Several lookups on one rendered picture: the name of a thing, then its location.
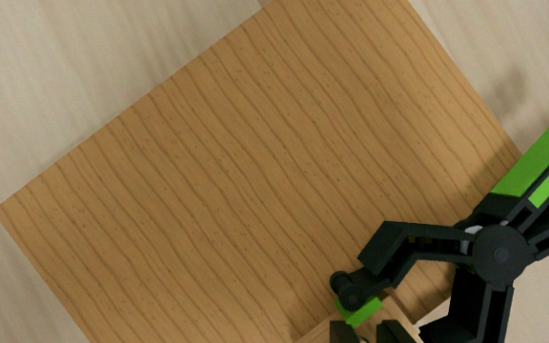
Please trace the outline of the small light wooden block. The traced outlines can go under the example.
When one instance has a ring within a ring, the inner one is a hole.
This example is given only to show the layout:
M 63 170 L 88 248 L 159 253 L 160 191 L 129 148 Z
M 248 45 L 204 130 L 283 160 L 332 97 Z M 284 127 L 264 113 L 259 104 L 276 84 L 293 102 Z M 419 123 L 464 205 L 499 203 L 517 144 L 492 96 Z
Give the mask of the small light wooden block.
M 354 328 L 357 336 L 362 336 L 367 343 L 376 343 L 376 324 L 381 323 L 383 319 L 397 319 L 412 337 L 417 334 L 415 328 L 388 293 L 383 290 L 376 293 L 375 296 L 383 307 Z M 329 343 L 330 320 L 344 319 L 337 310 L 295 343 Z

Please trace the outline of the flat wooden board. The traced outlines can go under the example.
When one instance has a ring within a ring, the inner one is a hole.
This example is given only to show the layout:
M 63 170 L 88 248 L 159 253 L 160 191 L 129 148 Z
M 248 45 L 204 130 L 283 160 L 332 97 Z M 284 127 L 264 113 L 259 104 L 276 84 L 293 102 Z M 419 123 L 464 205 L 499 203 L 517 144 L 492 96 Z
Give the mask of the flat wooden board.
M 295 343 L 522 153 L 409 0 L 273 0 L 0 203 L 91 343 Z

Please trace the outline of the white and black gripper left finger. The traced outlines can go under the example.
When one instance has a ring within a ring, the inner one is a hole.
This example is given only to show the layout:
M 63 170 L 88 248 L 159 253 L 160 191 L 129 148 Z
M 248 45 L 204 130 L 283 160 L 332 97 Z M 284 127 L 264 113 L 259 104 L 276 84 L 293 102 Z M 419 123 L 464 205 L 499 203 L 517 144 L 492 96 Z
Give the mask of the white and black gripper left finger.
M 360 343 L 351 324 L 345 320 L 330 320 L 329 343 Z

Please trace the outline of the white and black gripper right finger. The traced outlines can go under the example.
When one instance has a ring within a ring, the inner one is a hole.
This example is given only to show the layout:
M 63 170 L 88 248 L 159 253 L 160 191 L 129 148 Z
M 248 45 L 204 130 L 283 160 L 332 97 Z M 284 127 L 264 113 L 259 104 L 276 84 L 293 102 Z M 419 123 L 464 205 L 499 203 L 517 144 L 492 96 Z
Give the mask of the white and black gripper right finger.
M 376 343 L 417 343 L 398 320 L 376 324 Z

